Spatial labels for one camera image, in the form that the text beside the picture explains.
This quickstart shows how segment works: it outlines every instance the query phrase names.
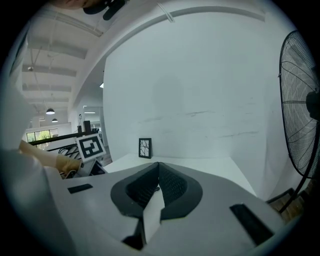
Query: window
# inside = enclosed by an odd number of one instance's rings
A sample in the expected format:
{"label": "window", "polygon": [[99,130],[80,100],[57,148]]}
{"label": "window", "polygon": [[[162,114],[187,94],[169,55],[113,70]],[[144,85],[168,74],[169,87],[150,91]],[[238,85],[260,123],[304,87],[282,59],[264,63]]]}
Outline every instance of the window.
{"label": "window", "polygon": [[[41,131],[35,131],[35,132],[29,132],[26,134],[26,141],[27,142],[35,142],[40,141],[48,138],[57,137],[58,129],[50,129],[50,130],[41,130]],[[38,149],[45,150],[49,146],[50,142],[43,143],[40,145],[36,145]]]}

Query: black and white marker board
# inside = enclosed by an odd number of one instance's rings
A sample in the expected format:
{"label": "black and white marker board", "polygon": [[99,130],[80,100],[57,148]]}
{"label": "black and white marker board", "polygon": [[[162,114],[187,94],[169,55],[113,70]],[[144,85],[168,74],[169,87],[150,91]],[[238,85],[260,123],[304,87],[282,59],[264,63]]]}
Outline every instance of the black and white marker board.
{"label": "black and white marker board", "polygon": [[76,143],[84,163],[106,154],[98,133],[76,138]]}

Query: black rectangular slot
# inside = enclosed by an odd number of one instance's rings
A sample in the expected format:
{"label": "black rectangular slot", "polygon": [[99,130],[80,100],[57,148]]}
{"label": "black rectangular slot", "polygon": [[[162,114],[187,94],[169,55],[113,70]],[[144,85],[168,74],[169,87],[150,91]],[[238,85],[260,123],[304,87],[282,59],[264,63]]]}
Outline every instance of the black rectangular slot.
{"label": "black rectangular slot", "polygon": [[257,246],[273,236],[273,233],[244,204],[235,204],[230,210]]}
{"label": "black rectangular slot", "polygon": [[88,190],[88,189],[91,189],[91,188],[93,188],[93,186],[91,186],[90,184],[83,184],[83,185],[80,185],[80,186],[68,187],[68,190],[69,190],[70,194],[74,194],[74,193],[81,192],[81,191],[84,191],[84,190]]}

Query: table surface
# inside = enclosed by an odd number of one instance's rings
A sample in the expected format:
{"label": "table surface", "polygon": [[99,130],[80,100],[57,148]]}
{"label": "table surface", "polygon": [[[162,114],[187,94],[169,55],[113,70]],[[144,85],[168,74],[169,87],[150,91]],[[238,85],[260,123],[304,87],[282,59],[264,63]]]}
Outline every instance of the table surface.
{"label": "table surface", "polygon": [[146,163],[164,162],[191,168],[204,173],[216,175],[232,181],[251,193],[257,196],[250,183],[238,168],[231,157],[222,158],[172,158],[153,156],[151,159],[138,157],[138,154],[127,154],[118,160],[104,166],[108,173],[118,172],[128,168],[136,167]]}

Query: black picture frame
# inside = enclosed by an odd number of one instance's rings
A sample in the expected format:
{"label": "black picture frame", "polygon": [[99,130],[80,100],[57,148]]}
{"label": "black picture frame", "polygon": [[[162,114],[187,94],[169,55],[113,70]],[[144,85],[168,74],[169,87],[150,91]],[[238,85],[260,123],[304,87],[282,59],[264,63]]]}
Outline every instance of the black picture frame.
{"label": "black picture frame", "polygon": [[140,158],[151,159],[151,157],[152,157],[152,141],[151,141],[151,138],[139,138],[138,154],[139,154]]}

